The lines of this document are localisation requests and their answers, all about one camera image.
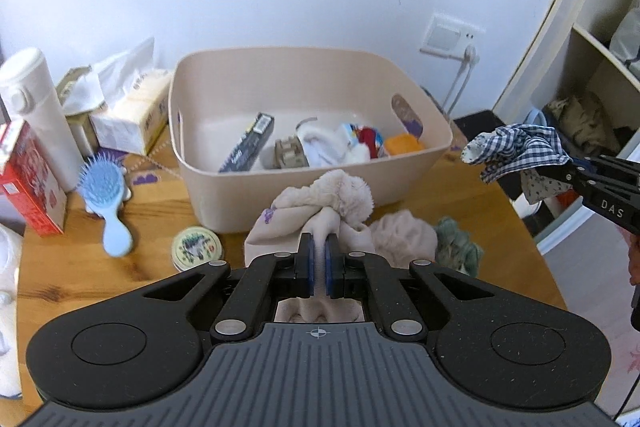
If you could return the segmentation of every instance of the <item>crosshair logo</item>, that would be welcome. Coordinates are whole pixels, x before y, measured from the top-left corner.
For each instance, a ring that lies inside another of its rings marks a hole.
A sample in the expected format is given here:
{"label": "crosshair logo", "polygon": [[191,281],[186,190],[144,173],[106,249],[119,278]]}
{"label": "crosshair logo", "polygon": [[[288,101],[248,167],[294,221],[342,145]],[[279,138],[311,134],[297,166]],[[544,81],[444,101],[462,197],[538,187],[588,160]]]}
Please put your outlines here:
{"label": "crosshair logo", "polygon": [[322,328],[316,328],[315,330],[307,331],[307,333],[312,337],[315,337],[316,339],[320,339],[328,333],[331,333],[331,331],[323,330]]}

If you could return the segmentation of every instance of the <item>hairbrush bristles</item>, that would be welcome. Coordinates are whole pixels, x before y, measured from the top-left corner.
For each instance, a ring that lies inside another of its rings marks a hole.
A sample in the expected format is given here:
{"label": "hairbrush bristles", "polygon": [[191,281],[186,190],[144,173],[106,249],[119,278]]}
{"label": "hairbrush bristles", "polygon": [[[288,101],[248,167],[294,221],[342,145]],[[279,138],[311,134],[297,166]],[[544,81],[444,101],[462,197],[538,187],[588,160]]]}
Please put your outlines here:
{"label": "hairbrush bristles", "polygon": [[111,155],[99,153],[82,166],[78,192],[85,203],[103,206],[117,198],[124,186],[120,163]]}

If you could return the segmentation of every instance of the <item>beige storage bin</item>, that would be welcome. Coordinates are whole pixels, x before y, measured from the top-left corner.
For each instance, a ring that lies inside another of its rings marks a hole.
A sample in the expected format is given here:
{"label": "beige storage bin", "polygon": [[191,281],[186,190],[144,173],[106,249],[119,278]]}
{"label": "beige storage bin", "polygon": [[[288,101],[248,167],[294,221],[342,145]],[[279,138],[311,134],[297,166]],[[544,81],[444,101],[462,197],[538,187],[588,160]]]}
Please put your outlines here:
{"label": "beige storage bin", "polygon": [[[404,132],[391,108],[400,94],[422,120],[417,153],[342,166],[362,177],[376,205],[401,200],[448,149],[449,125],[420,87],[385,58],[318,48],[208,50],[184,57],[169,92],[169,123],[180,173],[198,220],[216,232],[250,230],[286,187],[309,185],[330,169],[265,169],[276,139],[316,116],[335,128],[366,124],[382,136]],[[275,117],[273,134],[249,172],[218,170],[258,112]]]}

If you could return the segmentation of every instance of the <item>wall switch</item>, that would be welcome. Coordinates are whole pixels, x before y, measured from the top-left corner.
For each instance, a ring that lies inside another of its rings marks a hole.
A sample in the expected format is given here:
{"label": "wall switch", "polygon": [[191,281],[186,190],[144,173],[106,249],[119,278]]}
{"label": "wall switch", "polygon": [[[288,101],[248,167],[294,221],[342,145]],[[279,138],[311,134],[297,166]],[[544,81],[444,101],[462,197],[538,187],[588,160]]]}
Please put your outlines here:
{"label": "wall switch", "polygon": [[465,49],[470,44],[473,44],[479,53],[479,44],[483,37],[482,28],[436,13],[427,27],[420,51],[438,57],[462,60],[465,57]]}

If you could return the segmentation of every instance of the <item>purple sticker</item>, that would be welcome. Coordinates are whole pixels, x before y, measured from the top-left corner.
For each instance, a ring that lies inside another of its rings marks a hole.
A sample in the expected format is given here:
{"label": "purple sticker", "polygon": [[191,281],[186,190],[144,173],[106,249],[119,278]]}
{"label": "purple sticker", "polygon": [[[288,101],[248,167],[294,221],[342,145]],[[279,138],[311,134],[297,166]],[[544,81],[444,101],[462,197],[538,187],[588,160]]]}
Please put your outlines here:
{"label": "purple sticker", "polygon": [[275,208],[265,208],[264,210],[264,222],[268,225],[271,221],[271,217],[273,217],[273,213],[276,211]]}
{"label": "purple sticker", "polygon": [[422,136],[422,123],[418,120],[402,120],[402,124],[404,124],[404,128],[407,133],[413,134],[416,138]]}
{"label": "purple sticker", "polygon": [[96,154],[98,152],[108,154],[114,160],[119,160],[121,158],[124,158],[127,154],[129,154],[128,152],[124,152],[124,151],[116,151],[115,149],[107,149],[107,147],[98,147],[98,150],[96,151]]}
{"label": "purple sticker", "polygon": [[140,176],[136,176],[135,178],[133,178],[131,184],[146,185],[149,183],[156,183],[157,181],[158,181],[158,176],[156,176],[152,172],[148,172],[147,174],[141,174]]}

